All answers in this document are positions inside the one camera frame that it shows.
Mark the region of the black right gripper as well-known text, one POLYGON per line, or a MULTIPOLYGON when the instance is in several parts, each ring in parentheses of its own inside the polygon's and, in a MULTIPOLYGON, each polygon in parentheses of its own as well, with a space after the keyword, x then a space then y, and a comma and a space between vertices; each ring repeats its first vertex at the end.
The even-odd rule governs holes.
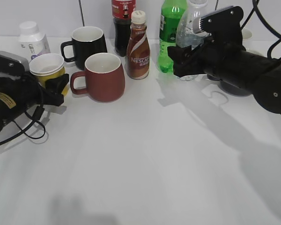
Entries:
POLYGON ((215 41, 206 41, 192 49, 192 46, 169 46, 168 56, 174 61, 173 73, 177 77, 206 73, 212 77, 224 77, 224 47, 215 41))

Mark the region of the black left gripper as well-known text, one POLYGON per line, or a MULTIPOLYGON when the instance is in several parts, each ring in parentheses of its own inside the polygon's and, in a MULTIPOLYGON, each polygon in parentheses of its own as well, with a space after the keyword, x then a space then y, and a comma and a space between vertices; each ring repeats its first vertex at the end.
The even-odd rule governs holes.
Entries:
POLYGON ((28 83, 29 90, 25 92, 23 110, 28 110, 34 105, 61 106, 64 103, 62 92, 69 82, 69 74, 47 80, 45 88, 40 85, 36 76, 31 72, 23 74, 23 81, 28 83))

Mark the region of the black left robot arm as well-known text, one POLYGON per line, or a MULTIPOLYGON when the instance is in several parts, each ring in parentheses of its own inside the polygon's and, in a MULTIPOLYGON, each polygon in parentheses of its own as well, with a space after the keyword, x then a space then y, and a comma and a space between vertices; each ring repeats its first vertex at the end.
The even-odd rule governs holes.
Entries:
POLYGON ((17 117, 27 113, 28 109, 35 105, 37 107, 32 115, 26 114, 31 123, 26 128, 21 128, 19 133, 0 142, 0 145, 24 134, 34 123, 39 123, 45 105, 61 106, 64 103, 62 91, 68 82, 69 74, 47 80, 45 83, 49 85, 48 88, 42 87, 30 72, 25 72, 16 80, 4 77, 0 81, 0 132, 17 117))

